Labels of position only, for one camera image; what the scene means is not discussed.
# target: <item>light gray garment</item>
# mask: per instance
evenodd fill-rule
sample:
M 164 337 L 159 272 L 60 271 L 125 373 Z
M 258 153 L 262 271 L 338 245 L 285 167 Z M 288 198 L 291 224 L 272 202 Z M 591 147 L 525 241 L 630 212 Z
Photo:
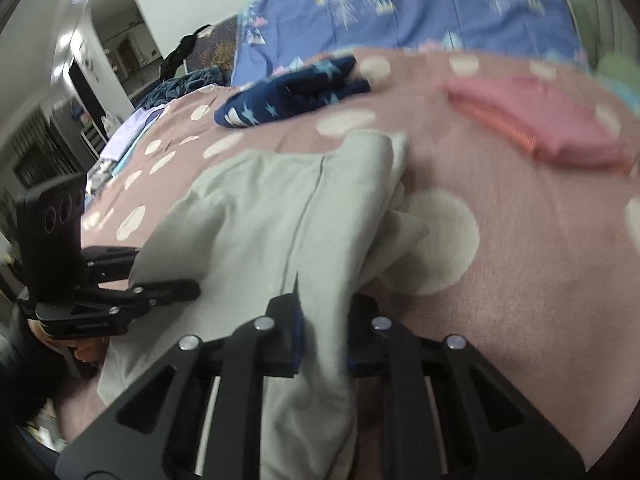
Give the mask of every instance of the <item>light gray garment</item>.
M 401 193 L 407 138 L 349 135 L 335 152 L 247 150 L 207 170 L 136 259 L 130 282 L 195 278 L 201 297 L 156 308 L 114 338 L 98 384 L 109 404 L 181 336 L 227 336 L 293 290 L 305 314 L 294 379 L 266 380 L 262 478 L 344 479 L 353 457 L 346 369 L 352 294 L 420 241 L 424 221 L 387 209 Z

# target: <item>black sleeve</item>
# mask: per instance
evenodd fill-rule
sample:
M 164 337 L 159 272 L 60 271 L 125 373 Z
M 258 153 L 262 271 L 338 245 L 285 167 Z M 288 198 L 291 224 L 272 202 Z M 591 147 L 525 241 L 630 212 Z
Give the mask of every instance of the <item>black sleeve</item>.
M 54 396 L 66 372 L 62 355 L 31 333 L 18 310 L 9 341 L 0 348 L 0 402 L 14 423 L 24 426 Z

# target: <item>metal screw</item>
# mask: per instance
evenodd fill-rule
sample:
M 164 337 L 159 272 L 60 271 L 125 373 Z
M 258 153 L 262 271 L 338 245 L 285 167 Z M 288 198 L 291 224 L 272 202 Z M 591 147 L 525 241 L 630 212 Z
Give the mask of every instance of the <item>metal screw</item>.
M 389 330 L 391 325 L 391 320 L 388 317 L 378 316 L 371 320 L 371 326 L 374 330 Z
M 269 316 L 262 316 L 254 321 L 256 330 L 271 330 L 275 325 L 276 322 Z
M 466 346 L 466 339 L 459 334 L 447 337 L 447 346 L 452 350 L 462 350 Z
M 180 350 L 195 350 L 199 345 L 200 339 L 194 335 L 186 335 L 178 342 Z

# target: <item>ceiling light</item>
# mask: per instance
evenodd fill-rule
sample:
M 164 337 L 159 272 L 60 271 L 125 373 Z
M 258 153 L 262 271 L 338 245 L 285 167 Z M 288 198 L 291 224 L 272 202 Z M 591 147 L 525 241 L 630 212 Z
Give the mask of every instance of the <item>ceiling light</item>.
M 58 41 L 60 48 L 65 48 L 69 43 L 71 43 L 71 34 L 60 36 L 60 40 Z

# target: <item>pink garment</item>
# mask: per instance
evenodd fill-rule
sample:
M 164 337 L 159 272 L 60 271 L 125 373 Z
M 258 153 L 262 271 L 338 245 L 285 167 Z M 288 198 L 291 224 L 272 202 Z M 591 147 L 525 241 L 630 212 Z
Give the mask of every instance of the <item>pink garment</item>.
M 629 174 L 635 156 L 607 133 L 594 110 L 533 76 L 456 77 L 445 83 L 453 105 L 509 136 L 533 157 L 564 166 Z

